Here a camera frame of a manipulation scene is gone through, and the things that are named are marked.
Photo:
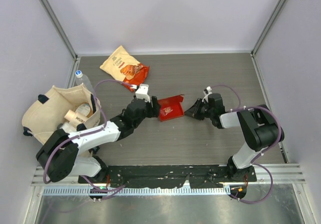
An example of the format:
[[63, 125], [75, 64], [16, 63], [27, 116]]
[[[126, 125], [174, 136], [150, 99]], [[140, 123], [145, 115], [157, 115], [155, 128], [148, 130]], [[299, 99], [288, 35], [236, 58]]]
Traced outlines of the red paper box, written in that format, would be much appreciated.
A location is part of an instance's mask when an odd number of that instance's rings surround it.
[[184, 110], [181, 105], [183, 100], [183, 94], [158, 100], [160, 105], [158, 119], [163, 122], [184, 116]]

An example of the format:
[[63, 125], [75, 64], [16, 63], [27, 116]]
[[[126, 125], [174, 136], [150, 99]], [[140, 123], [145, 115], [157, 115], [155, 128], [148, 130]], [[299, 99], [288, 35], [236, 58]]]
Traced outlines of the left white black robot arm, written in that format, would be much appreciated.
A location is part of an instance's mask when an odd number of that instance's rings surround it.
[[59, 182], [67, 176], [78, 175], [102, 183], [107, 176], [104, 162], [95, 156], [83, 157], [82, 154], [128, 137], [144, 119], [157, 118], [159, 110], [157, 97], [152, 96], [150, 101], [135, 97], [121, 114], [105, 124], [70, 134], [63, 129], [54, 131], [36, 154], [44, 169], [44, 182]]

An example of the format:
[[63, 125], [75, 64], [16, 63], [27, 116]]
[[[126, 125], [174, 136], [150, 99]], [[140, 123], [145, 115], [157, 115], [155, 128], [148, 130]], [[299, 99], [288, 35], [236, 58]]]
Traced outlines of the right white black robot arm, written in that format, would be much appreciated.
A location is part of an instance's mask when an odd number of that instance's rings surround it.
[[240, 127], [245, 143], [228, 160], [224, 178], [238, 181], [259, 156], [284, 140], [284, 131], [266, 105], [243, 107], [227, 112], [219, 93], [199, 98], [185, 115], [202, 121], [210, 119], [218, 129]]

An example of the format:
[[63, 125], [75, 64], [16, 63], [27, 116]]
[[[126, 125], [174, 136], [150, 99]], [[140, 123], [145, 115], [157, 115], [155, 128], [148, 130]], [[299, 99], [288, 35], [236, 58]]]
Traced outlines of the small clear plastic bag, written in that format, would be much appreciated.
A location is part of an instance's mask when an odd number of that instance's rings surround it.
[[173, 109], [171, 108], [171, 106], [167, 106], [164, 107], [160, 110], [160, 113], [162, 116], [167, 116], [168, 114], [170, 114], [173, 111]]

